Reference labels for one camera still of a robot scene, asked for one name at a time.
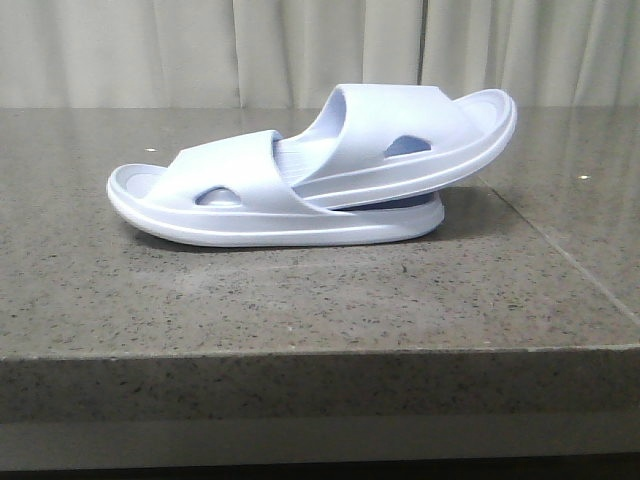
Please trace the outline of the light blue slipper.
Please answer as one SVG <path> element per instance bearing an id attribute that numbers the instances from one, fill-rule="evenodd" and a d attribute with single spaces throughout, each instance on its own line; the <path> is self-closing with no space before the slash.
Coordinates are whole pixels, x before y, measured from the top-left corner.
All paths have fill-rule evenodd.
<path id="1" fill-rule="evenodd" d="M 299 197 L 273 159 L 274 130 L 186 148 L 168 167 L 116 168 L 106 189 L 127 222 L 196 246 L 374 244 L 422 236 L 444 219 L 434 197 L 385 209 L 340 211 Z"/>
<path id="2" fill-rule="evenodd" d="M 439 190 L 491 163 L 517 107 L 488 89 L 456 100 L 434 86 L 341 84 L 302 133 L 274 145 L 284 180 L 306 201 L 355 207 Z"/>

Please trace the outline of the beige pleated curtain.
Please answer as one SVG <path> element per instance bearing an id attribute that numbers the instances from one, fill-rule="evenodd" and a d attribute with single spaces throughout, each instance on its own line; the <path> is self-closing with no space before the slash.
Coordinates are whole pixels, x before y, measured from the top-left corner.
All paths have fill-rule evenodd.
<path id="1" fill-rule="evenodd" d="M 301 107 L 339 83 L 639 102 L 635 1 L 5 1 L 5 107 Z"/>

